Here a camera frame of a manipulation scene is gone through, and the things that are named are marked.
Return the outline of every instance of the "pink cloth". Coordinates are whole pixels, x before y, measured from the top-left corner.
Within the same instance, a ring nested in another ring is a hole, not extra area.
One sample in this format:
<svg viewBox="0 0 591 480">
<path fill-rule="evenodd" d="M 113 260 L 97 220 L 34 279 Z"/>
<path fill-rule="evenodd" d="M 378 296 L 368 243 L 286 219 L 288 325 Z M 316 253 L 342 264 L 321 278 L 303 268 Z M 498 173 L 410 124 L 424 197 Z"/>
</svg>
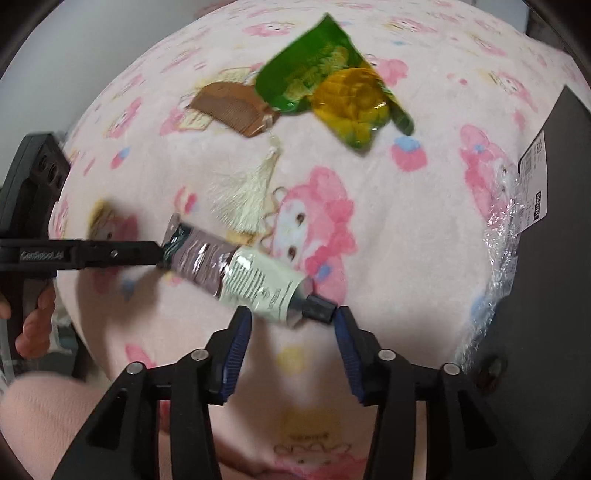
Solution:
<svg viewBox="0 0 591 480">
<path fill-rule="evenodd" d="M 210 191 L 218 174 L 260 164 L 268 138 L 244 138 L 186 106 L 212 81 L 252 83 L 325 12 L 416 132 L 389 123 L 361 156 L 310 112 L 280 117 L 268 231 L 254 244 L 348 304 L 383 347 L 439 367 L 454 360 L 493 282 L 483 238 L 489 215 L 506 208 L 502 175 L 515 173 L 565 84 L 591 102 L 568 55 L 465 3 L 238 0 L 205 15 L 138 58 L 83 115 L 65 147 L 72 171 L 50 233 L 161 241 L 176 211 L 236 238 L 212 213 Z M 101 202 L 113 206 L 105 218 L 95 215 Z M 58 287 L 110 378 L 137 359 L 176 362 L 232 315 L 153 268 L 63 271 Z M 236 393 L 211 416 L 228 447 L 222 459 L 232 452 L 228 462 L 243 471 L 358 480 L 375 410 L 351 395 L 330 327 L 256 321 Z"/>
</svg>

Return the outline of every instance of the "tassel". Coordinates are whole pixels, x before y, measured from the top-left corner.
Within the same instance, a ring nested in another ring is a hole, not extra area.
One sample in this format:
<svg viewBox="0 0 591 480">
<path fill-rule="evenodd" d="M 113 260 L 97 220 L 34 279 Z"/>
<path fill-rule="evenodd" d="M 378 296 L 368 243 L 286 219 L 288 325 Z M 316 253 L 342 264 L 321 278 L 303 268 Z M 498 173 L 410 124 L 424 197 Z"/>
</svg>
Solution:
<svg viewBox="0 0 591 480">
<path fill-rule="evenodd" d="M 281 155 L 279 139 L 270 134 L 271 148 L 265 160 L 255 170 L 238 176 L 227 176 L 213 201 L 213 211 L 228 229 L 238 233 L 264 233 L 265 199 L 275 165 Z"/>
</svg>

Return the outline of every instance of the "tube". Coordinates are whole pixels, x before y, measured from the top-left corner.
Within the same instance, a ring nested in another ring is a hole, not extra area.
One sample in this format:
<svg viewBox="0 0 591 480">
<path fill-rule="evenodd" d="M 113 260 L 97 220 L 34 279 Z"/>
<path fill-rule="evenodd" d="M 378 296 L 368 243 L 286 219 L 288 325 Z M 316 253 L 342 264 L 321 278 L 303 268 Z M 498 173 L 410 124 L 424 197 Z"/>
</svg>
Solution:
<svg viewBox="0 0 591 480">
<path fill-rule="evenodd" d="M 313 293 L 312 279 L 255 248 L 238 247 L 180 221 L 174 214 L 163 264 L 231 306 L 293 327 L 306 317 L 330 323 L 336 304 Z"/>
</svg>

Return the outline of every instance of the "tube label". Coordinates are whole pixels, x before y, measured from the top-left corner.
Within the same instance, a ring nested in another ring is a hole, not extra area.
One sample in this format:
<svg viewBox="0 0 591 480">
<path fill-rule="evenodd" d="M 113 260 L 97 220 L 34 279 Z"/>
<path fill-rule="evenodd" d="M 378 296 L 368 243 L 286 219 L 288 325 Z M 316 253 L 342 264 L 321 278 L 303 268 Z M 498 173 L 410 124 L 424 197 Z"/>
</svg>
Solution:
<svg viewBox="0 0 591 480">
<path fill-rule="evenodd" d="M 287 322 L 287 311 L 306 275 L 251 247 L 240 247 L 230 262 L 220 301 L 246 305 L 272 322 Z"/>
</svg>

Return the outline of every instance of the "black tube cap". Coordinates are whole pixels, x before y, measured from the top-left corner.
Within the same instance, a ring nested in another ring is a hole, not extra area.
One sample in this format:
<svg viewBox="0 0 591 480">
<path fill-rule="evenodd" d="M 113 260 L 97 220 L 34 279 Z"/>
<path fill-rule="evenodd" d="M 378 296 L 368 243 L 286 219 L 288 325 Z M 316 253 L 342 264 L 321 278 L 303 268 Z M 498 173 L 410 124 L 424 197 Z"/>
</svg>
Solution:
<svg viewBox="0 0 591 480">
<path fill-rule="evenodd" d="M 319 295 L 308 295 L 304 301 L 301 313 L 305 318 L 316 320 L 318 322 L 332 323 L 333 313 L 337 308 L 337 304 L 320 297 Z"/>
</svg>

